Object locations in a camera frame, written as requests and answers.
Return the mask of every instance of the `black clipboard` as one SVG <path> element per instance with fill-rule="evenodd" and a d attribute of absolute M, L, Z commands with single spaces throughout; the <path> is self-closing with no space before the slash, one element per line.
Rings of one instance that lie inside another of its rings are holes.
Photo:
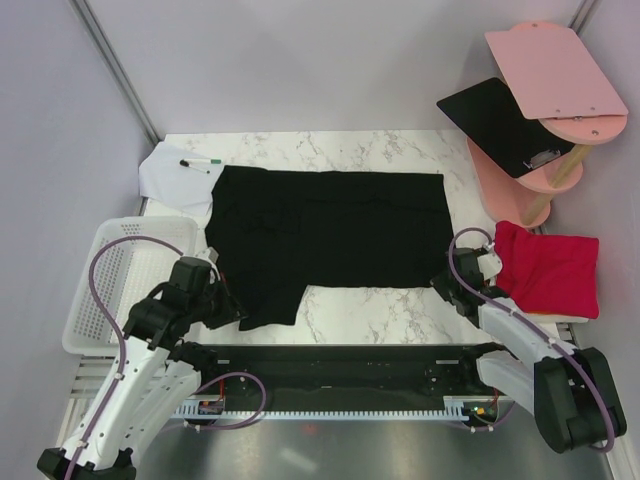
<path fill-rule="evenodd" d="M 562 140 L 538 120 L 527 120 L 509 87 L 490 78 L 436 103 L 460 130 L 512 178 L 568 153 Z"/>

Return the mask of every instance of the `white laundry basket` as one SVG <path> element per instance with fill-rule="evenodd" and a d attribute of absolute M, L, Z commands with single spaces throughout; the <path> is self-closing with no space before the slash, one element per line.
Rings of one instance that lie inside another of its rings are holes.
<path fill-rule="evenodd" d="M 100 225 L 62 336 L 64 349 L 87 356 L 115 356 L 118 351 L 113 330 L 89 290 L 89 265 L 98 250 L 122 237 L 146 235 L 164 240 L 183 255 L 193 255 L 197 231 L 193 220 L 182 217 L 126 217 Z M 145 240 L 122 242 L 102 255 L 95 270 L 96 289 L 120 327 L 133 304 L 169 279 L 178 258 L 169 248 Z"/>

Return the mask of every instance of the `stainless steel floor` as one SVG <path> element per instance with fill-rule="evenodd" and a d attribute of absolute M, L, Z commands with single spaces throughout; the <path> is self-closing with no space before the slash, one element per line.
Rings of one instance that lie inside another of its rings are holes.
<path fill-rule="evenodd" d="M 174 430 L 149 448 L 138 480 L 611 480 L 588 448 L 558 455 L 514 412 L 494 433 L 433 423 L 267 421 L 243 430 Z"/>

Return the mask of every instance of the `gray wall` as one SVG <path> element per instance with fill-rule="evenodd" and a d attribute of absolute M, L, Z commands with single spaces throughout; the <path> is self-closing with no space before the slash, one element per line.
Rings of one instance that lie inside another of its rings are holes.
<path fill-rule="evenodd" d="M 554 200 L 551 230 L 600 238 L 600 318 L 576 327 L 579 339 L 609 358 L 625 412 L 629 437 L 640 458 L 640 3 L 602 2 L 584 42 L 630 110 L 626 130 L 596 147 L 585 175 Z"/>
<path fill-rule="evenodd" d="M 60 338 L 97 226 L 150 146 L 66 0 L 0 6 L 0 476 L 38 478 L 78 358 Z"/>
<path fill-rule="evenodd" d="M 451 128 L 484 32 L 580 0 L 89 0 L 164 133 Z"/>

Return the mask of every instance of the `white marble surface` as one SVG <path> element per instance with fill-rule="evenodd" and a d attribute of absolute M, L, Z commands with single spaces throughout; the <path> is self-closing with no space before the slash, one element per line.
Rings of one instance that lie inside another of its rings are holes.
<path fill-rule="evenodd" d="M 464 135 L 457 130 L 168 135 L 168 143 L 229 165 L 272 170 L 341 170 L 444 174 L 454 231 L 494 232 L 484 212 Z M 149 201 L 146 215 L 175 214 Z M 195 218 L 204 228 L 207 217 Z M 460 244 L 478 246 L 469 234 Z M 197 248 L 206 245 L 200 230 Z M 546 328 L 557 334 L 555 326 Z M 474 344 L 491 341 L 431 288 L 309 287 L 294 326 L 239 332 L 237 324 L 193 330 L 208 344 Z"/>

